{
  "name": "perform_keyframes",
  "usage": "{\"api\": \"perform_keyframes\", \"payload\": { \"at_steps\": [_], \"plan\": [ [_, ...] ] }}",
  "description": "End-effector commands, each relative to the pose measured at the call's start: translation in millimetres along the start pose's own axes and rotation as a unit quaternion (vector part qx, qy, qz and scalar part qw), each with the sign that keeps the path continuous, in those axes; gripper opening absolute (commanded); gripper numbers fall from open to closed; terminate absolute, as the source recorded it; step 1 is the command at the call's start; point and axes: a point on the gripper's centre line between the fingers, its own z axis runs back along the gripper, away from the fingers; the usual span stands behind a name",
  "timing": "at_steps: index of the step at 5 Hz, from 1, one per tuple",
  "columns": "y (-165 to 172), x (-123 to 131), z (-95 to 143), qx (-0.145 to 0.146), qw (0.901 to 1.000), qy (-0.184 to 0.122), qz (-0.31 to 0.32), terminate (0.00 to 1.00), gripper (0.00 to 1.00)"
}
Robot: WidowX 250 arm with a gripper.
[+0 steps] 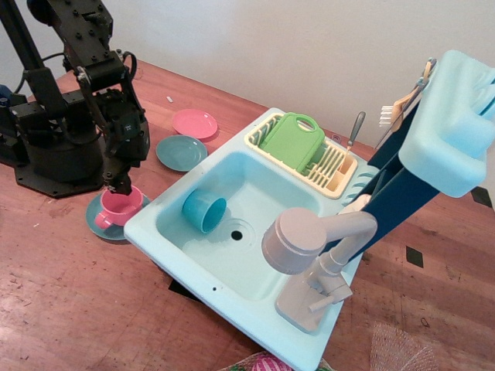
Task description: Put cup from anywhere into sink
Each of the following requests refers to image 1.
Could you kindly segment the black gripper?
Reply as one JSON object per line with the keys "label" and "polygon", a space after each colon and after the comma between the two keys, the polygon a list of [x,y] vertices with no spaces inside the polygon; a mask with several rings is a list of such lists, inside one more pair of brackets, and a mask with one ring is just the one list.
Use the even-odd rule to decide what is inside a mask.
{"label": "black gripper", "polygon": [[104,136],[104,185],[112,193],[128,196],[128,172],[147,159],[150,139],[145,111],[129,90],[108,89],[94,95]]}

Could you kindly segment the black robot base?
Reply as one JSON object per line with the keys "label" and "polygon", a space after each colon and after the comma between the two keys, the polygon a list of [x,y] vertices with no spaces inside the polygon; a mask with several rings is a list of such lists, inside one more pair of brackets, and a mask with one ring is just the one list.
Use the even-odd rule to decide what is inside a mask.
{"label": "black robot base", "polygon": [[1,163],[15,171],[18,185],[53,198],[103,186],[103,139],[79,91],[62,95],[67,115],[48,119],[43,107],[1,86]]}

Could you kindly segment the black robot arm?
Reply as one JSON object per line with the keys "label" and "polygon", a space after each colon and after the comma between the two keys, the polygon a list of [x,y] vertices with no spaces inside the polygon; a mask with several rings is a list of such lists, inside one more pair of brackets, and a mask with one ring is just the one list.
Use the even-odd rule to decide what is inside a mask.
{"label": "black robot arm", "polygon": [[127,196],[129,171],[149,153],[149,126],[132,80],[137,66],[112,50],[113,20],[100,1],[31,1],[29,10],[63,43],[78,89],[62,93],[14,1],[1,21],[23,65],[33,101],[3,91],[1,161],[17,183],[53,198],[100,188]]}

